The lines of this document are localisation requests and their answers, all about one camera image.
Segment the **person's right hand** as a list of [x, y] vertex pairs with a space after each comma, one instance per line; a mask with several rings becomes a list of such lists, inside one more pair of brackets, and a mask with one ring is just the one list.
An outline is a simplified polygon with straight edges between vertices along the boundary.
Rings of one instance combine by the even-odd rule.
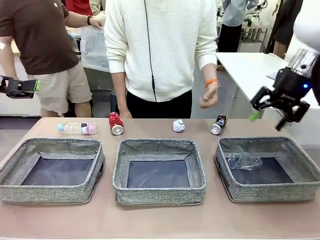
[[120, 109], [119, 110], [119, 116], [122, 119], [132, 119], [133, 118], [131, 113], [130, 113], [130, 111], [127, 108]]

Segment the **person's left hand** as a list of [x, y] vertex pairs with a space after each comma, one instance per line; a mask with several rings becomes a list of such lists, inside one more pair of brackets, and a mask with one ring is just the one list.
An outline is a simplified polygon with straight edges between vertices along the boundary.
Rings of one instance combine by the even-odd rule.
[[205, 89], [204, 95], [200, 98], [199, 104], [201, 109], [212, 108], [218, 102], [219, 86], [216, 84], [209, 84]]

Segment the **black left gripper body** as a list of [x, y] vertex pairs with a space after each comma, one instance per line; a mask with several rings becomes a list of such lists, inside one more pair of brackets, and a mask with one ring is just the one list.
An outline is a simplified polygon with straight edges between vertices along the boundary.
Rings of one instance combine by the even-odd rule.
[[11, 89], [9, 88], [9, 83], [10, 81], [13, 80], [12, 77], [9, 76], [0, 76], [0, 92], [2, 94], [10, 95], [11, 94]]

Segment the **brown-shirt man's left hand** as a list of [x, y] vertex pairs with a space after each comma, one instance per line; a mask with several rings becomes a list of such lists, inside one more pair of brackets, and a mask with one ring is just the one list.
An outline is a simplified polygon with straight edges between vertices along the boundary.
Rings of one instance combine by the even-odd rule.
[[97, 29], [102, 29], [105, 24], [105, 22], [103, 20], [97, 18], [96, 16], [91, 17], [89, 19], [89, 23], [91, 26], [93, 26], [94, 28], [97, 28]]

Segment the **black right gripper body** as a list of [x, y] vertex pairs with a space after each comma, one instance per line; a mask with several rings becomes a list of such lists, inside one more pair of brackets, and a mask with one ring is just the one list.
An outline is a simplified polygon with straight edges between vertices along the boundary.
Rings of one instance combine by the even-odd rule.
[[308, 77], [285, 67], [278, 71], [273, 88], [272, 107], [287, 111], [301, 104], [301, 99], [311, 90], [312, 83]]

